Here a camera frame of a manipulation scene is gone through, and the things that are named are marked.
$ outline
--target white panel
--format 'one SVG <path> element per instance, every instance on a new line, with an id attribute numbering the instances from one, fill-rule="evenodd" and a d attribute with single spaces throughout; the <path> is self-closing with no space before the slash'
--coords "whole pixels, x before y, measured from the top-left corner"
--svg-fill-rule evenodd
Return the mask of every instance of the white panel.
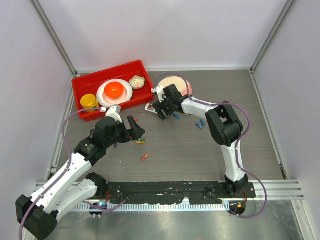
<path id="1" fill-rule="evenodd" d="M 286 0 L 41 0 L 78 71 L 251 67 Z"/>
<path id="2" fill-rule="evenodd" d="M 320 226 L 320 1 L 298 0 L 256 75 L 288 176 Z"/>
<path id="3" fill-rule="evenodd" d="M 28 0 L 0 5 L 0 233 L 18 239 L 15 202 L 44 181 L 71 74 Z"/>

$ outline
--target yellow container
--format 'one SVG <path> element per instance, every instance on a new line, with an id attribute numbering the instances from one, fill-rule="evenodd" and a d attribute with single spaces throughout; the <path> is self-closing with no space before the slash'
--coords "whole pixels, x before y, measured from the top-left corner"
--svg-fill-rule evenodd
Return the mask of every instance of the yellow container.
<path id="1" fill-rule="evenodd" d="M 91 109 L 91 108 L 99 108 L 99 103 L 95 95 L 93 94 L 86 94 L 84 95 L 81 100 L 80 104 L 84 109 Z M 87 113 L 92 113 L 96 110 L 87 110 Z"/>

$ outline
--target purple cable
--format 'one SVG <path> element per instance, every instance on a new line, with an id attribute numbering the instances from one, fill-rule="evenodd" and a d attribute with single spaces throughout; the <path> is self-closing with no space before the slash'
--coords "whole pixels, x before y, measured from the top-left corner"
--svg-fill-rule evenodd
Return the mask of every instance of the purple cable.
<path id="1" fill-rule="evenodd" d="M 118 208 L 119 208 L 121 205 L 123 205 L 125 202 L 126 202 L 126 200 L 123 200 L 123 201 L 120 202 L 117 206 L 115 206 L 115 207 L 113 207 L 113 208 L 110 208 L 110 209 L 108 209 L 108 210 L 107 210 L 106 208 L 103 208 L 103 207 L 102 207 L 102 209 L 103 209 L 102 211 L 106 211 L 106 213 L 101 214 L 101 216 L 106 216 L 106 215 L 112 213 L 114 210 L 118 209 Z M 88 201 L 83 201 L 83 203 L 89 204 L 90 206 L 92 205 L 92 207 L 98 209 L 96 205 L 93 205 L 92 203 L 90 203 L 90 202 L 88 202 Z M 92 217 L 92 216 L 87 216 L 87 217 L 79 220 L 78 222 L 76 222 L 75 224 L 73 224 L 73 225 L 71 225 L 71 226 L 58 226 L 57 228 L 58 228 L 58 229 L 72 229 L 72 228 L 78 226 L 78 225 L 79 225 L 80 223 L 82 223 L 83 221 L 85 221 L 85 220 L 87 220 L 87 219 L 89 219 L 89 218 L 91 218 L 91 217 Z"/>
<path id="2" fill-rule="evenodd" d="M 241 171 L 243 171 L 247 175 L 250 175 L 251 177 L 256 179 L 261 184 L 261 186 L 263 188 L 263 191 L 264 191 L 264 196 L 265 196 L 264 205 L 263 205 L 262 209 L 257 214 L 251 215 L 251 216 L 238 215 L 238 214 L 236 214 L 235 212 L 232 212 L 232 211 L 230 211 L 230 213 L 232 213 L 233 215 L 235 215 L 235 216 L 237 216 L 239 218 L 242 218 L 242 219 L 251 219 L 251 218 L 254 218 L 254 217 L 258 217 L 260 214 L 262 214 L 264 212 L 264 210 L 267 207 L 267 202 L 268 202 L 267 190 L 266 190 L 265 185 L 263 184 L 263 182 L 259 178 L 257 178 L 254 174 L 252 174 L 251 172 L 249 172 L 249 171 L 245 170 L 243 167 L 241 167 L 241 165 L 239 163 L 239 154 L 238 154 L 238 145 L 240 143 L 240 140 L 249 132 L 250 127 L 251 127 L 251 119 L 250 119 L 248 113 L 246 112 L 246 110 L 243 107 L 241 107 L 241 106 L 239 106 L 237 104 L 228 103 L 228 102 L 207 103 L 207 102 L 204 102 L 204 101 L 201 101 L 201 100 L 192 99 L 192 97 L 190 96 L 190 91 L 189 91 L 189 86 L 188 86 L 187 80 L 185 80 L 182 76 L 180 76 L 178 74 L 175 74 L 175 73 L 167 73 L 167 74 L 164 74 L 164 75 L 160 76 L 159 78 L 161 78 L 161 77 L 163 77 L 165 75 L 173 75 L 173 76 L 177 76 L 179 78 L 182 78 L 184 80 L 184 82 L 185 82 L 185 85 L 186 85 L 186 91 L 187 91 L 188 98 L 190 100 L 192 100 L 194 103 L 202 104 L 202 105 L 209 106 L 209 107 L 214 107 L 214 106 L 232 106 L 232 107 L 235 107 L 235 108 L 239 109 L 246 116 L 246 119 L 248 121 L 248 127 L 243 132 L 243 134 L 238 138 L 238 140 L 235 142 L 235 160 L 236 160 L 236 164 L 238 165 L 238 168 Z"/>
<path id="3" fill-rule="evenodd" d="M 62 172 L 62 174 L 48 187 L 46 188 L 42 193 L 41 195 L 39 195 L 39 197 L 31 204 L 31 206 L 28 208 L 28 210 L 25 212 L 22 220 L 21 220 L 21 224 L 20 224 L 20 228 L 19 228 L 19 240 L 23 240 L 23 237 L 22 237 L 22 232 L 23 232 L 23 229 L 24 229 L 24 225 L 25 225 L 25 222 L 27 220 L 27 217 L 28 215 L 30 214 L 31 210 L 35 207 L 35 205 L 40 201 L 41 198 L 44 197 L 44 195 L 54 186 L 57 184 L 57 182 L 60 181 L 60 179 L 63 178 L 63 176 L 66 174 L 66 172 L 68 171 L 68 169 L 70 168 L 71 166 L 71 161 L 72 161 L 72 153 L 71 153 L 71 149 L 69 147 L 69 144 L 67 142 L 67 139 L 66 139 L 66 136 L 65 136 L 65 126 L 67 124 L 67 122 L 69 121 L 69 119 L 71 117 L 73 117 L 74 115 L 78 114 L 78 113 L 81 113 L 81 112 L 84 112 L 84 111 L 87 111 L 87 110 L 101 110 L 101 108 L 86 108 L 86 109 L 81 109 L 79 111 L 76 111 L 74 113 L 72 113 L 70 116 L 68 116 L 68 118 L 63 122 L 62 124 L 62 128 L 61 128 L 61 134 L 62 134 L 62 139 L 64 141 L 64 144 L 66 146 L 66 149 L 68 151 L 68 155 L 69 155 L 69 161 L 68 161 L 68 164 L 67 164 L 67 167 L 66 169 Z"/>

